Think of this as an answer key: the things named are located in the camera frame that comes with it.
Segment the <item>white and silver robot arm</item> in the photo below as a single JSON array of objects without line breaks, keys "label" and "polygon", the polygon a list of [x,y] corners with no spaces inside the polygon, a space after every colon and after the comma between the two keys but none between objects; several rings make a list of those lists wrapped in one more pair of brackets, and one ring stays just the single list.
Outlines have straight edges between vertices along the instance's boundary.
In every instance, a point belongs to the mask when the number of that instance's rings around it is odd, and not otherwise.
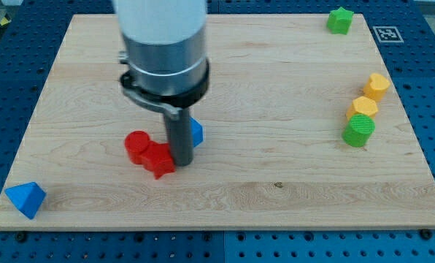
[{"label": "white and silver robot arm", "polygon": [[113,0],[112,6],[140,88],[174,96],[207,78],[205,0]]}]

